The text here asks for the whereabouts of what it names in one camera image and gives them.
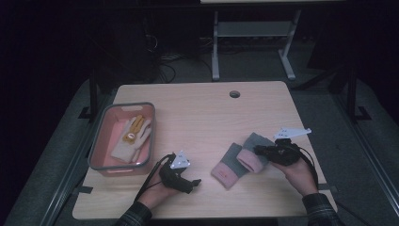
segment cable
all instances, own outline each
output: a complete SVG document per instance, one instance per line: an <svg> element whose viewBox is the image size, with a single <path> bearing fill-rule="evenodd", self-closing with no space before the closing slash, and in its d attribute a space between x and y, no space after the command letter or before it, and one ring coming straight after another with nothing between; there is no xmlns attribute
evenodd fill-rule
<svg viewBox="0 0 399 226"><path fill-rule="evenodd" d="M181 59L181 58L184 58L184 57L186 57L186 55L182 55L182 54L175 54L175 55L172 55L172 56L163 55L163 56L161 56L161 59L164 60L164 61L171 61L171 60Z"/></svg>
<svg viewBox="0 0 399 226"><path fill-rule="evenodd" d="M147 50L150 51L151 53L154 53L156 47L158 47L158 39L157 39L155 36L153 36L153 35L146 35L146 37L147 37L147 38L153 38L153 39L155 40L155 44L154 44L154 46L152 47L152 49L147 49Z"/></svg>
<svg viewBox="0 0 399 226"><path fill-rule="evenodd" d="M199 38L199 40L206 40L207 42L205 44L202 44L200 48L206 48L208 46L212 46L212 43L214 40L212 38Z"/></svg>
<svg viewBox="0 0 399 226"><path fill-rule="evenodd" d="M161 184L161 183L162 183L162 181L157 182L157 183L155 183L155 184L153 184L153 185L151 185L151 186L147 186L146 190L148 190L149 188L151 188L151 187L153 187L153 186L159 185L159 184Z"/></svg>
<svg viewBox="0 0 399 226"><path fill-rule="evenodd" d="M313 158L311 157L311 154L308 151L306 151L305 149L303 149L303 148L299 147L299 149L303 150L305 153L308 154L308 156L311 158L311 164L314 166L314 161L313 161Z"/></svg>
<svg viewBox="0 0 399 226"><path fill-rule="evenodd" d="M208 68L209 72L212 74L211 66L209 66L208 63L205 62L205 60L203 60L203 59L198 59L198 60L201 61L203 64L205 64L205 66Z"/></svg>
<svg viewBox="0 0 399 226"><path fill-rule="evenodd" d="M311 158L311 161L309 158L306 157L305 154L303 154L301 151L298 151L299 156L306 162L306 164L309 166L309 170L311 171L311 176L313 177L314 184L316 185L317 189L319 188L319 177L317 175L317 170L316 167L314 166L313 159Z"/></svg>
<svg viewBox="0 0 399 226"><path fill-rule="evenodd" d="M157 172L159 166L161 166L162 162L167 159L170 158L172 156L172 154L168 154L166 156L164 156L161 160L159 160L155 166L152 168L149 176L147 177L146 181L144 182L143 186L140 188L140 190L137 192L137 195L135 197L135 202L138 200L138 198L140 198L140 196L147 190L147 186L151 180L151 178L153 177L153 175Z"/></svg>
<svg viewBox="0 0 399 226"><path fill-rule="evenodd" d="M172 78L170 78L168 80L167 79L167 75L160 69L161 80L163 80L163 82L166 83L166 84L171 83L176 77L176 70L172 66L169 66L169 65L164 64L164 63L161 63L159 66L164 66L164 67L170 68L173 71Z"/></svg>

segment black cable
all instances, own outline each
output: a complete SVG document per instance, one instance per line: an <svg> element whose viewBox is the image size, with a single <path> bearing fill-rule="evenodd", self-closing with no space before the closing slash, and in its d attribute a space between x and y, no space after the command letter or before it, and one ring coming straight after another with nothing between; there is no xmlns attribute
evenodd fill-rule
<svg viewBox="0 0 399 226"><path fill-rule="evenodd" d="M208 63L206 63L205 60L203 60L203 59L198 59L198 60L201 61L203 64L205 64L205 66L208 68L209 72L212 74L211 66L209 66Z"/></svg>
<svg viewBox="0 0 399 226"><path fill-rule="evenodd" d="M157 182L157 183L155 183L155 184L153 184L153 185L147 186L146 189L145 189L144 191L150 189L150 188L153 187L153 186L159 185L159 184L161 184L161 183L162 183L162 181Z"/></svg>
<svg viewBox="0 0 399 226"><path fill-rule="evenodd" d="M176 70L172 66L169 66L169 65L167 65L165 63L161 63L160 66L164 66L164 67L170 68L173 71L172 78L170 78L168 80L166 74L162 70L160 70L160 73L161 73L160 76L164 80L164 82L165 83L171 83L176 77Z"/></svg>
<svg viewBox="0 0 399 226"><path fill-rule="evenodd" d="M308 151L306 151L305 149L303 149L303 148L299 147L299 149L303 150L305 153L308 154L308 156L311 158L311 164L314 166L314 161L313 161L313 158L311 157L311 154Z"/></svg>
<svg viewBox="0 0 399 226"><path fill-rule="evenodd" d="M311 158L311 161L310 161L309 158L307 158L306 155L303 154L301 151L299 151L298 153L299 153L299 156L306 162L306 164L308 164L309 169L311 170L311 176L313 177L314 183L315 183L317 189L319 189L319 177L317 175L317 171L316 171L316 167L314 166L313 159Z"/></svg>
<svg viewBox="0 0 399 226"><path fill-rule="evenodd" d="M155 166L152 168L152 170L151 170L149 176L147 177L146 181L144 182L143 186L142 186L142 187L140 188L140 190L137 192L137 195L136 195L136 197L135 197L135 202L136 202L136 201L138 200L138 198L140 198L140 196L147 190L147 186L148 186L148 184L149 184L151 178L152 178L153 175L156 173L156 171L158 170L159 166L161 166L162 162L163 162L165 159L167 159L167 158L169 158L169 157L171 157L171 156L173 156L173 154L168 154L168 155L164 156L161 160L159 160L159 161L155 164Z"/></svg>

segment person's left hand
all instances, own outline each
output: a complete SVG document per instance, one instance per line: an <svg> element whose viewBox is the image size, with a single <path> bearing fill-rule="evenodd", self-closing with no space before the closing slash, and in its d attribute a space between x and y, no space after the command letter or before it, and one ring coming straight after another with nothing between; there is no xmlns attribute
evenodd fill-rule
<svg viewBox="0 0 399 226"><path fill-rule="evenodd" d="M159 176L159 170L161 168L162 166L160 166L158 171L151 178L148 189L137 200L146 205L149 209L153 209L168 197L181 193L176 189L166 187L162 184L161 177Z"/></svg>

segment gray carpet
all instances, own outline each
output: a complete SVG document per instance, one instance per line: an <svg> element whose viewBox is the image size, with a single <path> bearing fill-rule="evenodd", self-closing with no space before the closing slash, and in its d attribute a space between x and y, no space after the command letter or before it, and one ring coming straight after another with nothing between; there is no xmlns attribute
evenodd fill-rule
<svg viewBox="0 0 399 226"><path fill-rule="evenodd" d="M293 44L289 58L297 75L295 81L289 81L278 59L277 45L250 48L235 55L220 56L220 82L233 81L284 81L288 87L294 87L320 73L306 68L311 54L311 43ZM209 71L210 54L197 59L181 59L169 62L176 71L173 83L212 82ZM162 68L167 77L172 70ZM334 199L341 203L338 214L346 225L365 225L357 216L370 225L399 225L399 217L393 211L389 199L375 177L372 164L359 143L354 126L342 110L345 92L332 95L327 92L329 79L305 91L292 91L298 113L305 125L312 129L309 134L312 147L321 164L329 186L333 189ZM114 95L101 95L103 105L112 103ZM373 92L359 81L358 105L364 106L371 115L371 121L360 121L360 128L375 150L375 155L398 187L399 147L398 126L379 105ZM70 174L71 184L67 191L85 175L88 168L86 151L93 123L78 119L83 107L89 105L88 82L82 84L71 101L53 137L49 140L40 162L27 182L19 200L14 205L6 225L40 225L48 206L52 204L57 192L62 191L60 182L66 172L75 166ZM76 150L83 148L82 153ZM110 225L115 220L77 220L72 217L76 194L66 194L66 204L59 215L55 213L55 225ZM279 225L306 225L306 218L280 218Z"/></svg>

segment metal stand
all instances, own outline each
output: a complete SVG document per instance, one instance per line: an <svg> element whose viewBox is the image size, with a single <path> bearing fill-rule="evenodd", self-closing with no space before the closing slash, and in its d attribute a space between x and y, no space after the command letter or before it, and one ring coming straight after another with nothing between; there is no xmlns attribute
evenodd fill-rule
<svg viewBox="0 0 399 226"><path fill-rule="evenodd" d="M358 123L358 121L368 121L371 119L371 117L363 106L358 106L360 114L356 114L356 87L358 77L356 72L356 64L352 61L353 60L350 60L346 63L339 64L332 69L317 75L308 82L291 88L291 90L308 89L317 84L319 81L333 75L334 78L329 84L328 90L331 93L339 94L343 90L343 87L347 85L346 113L348 114L349 119L354 124Z"/></svg>
<svg viewBox="0 0 399 226"><path fill-rule="evenodd" d="M217 57L218 37L287 37L284 48L279 50L279 57L288 79L295 80L295 74L287 56L294 39L300 13L301 10L297 10L294 19L288 22L220 22L218 13L215 11L212 80L218 81L220 78Z"/></svg>

